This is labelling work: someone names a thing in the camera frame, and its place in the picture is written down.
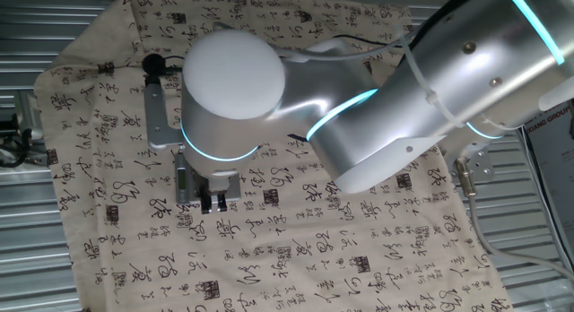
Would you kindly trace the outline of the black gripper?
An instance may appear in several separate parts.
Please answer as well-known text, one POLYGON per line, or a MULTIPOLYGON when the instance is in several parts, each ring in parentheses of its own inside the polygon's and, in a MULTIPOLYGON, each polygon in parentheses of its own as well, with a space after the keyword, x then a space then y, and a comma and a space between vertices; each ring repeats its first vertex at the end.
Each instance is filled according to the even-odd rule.
POLYGON ((194 176, 195 189, 200 195, 201 214, 209 214, 212 211, 211 195, 217 195, 217 211, 227 211, 227 201, 225 192, 230 187, 228 177, 204 177, 194 176))

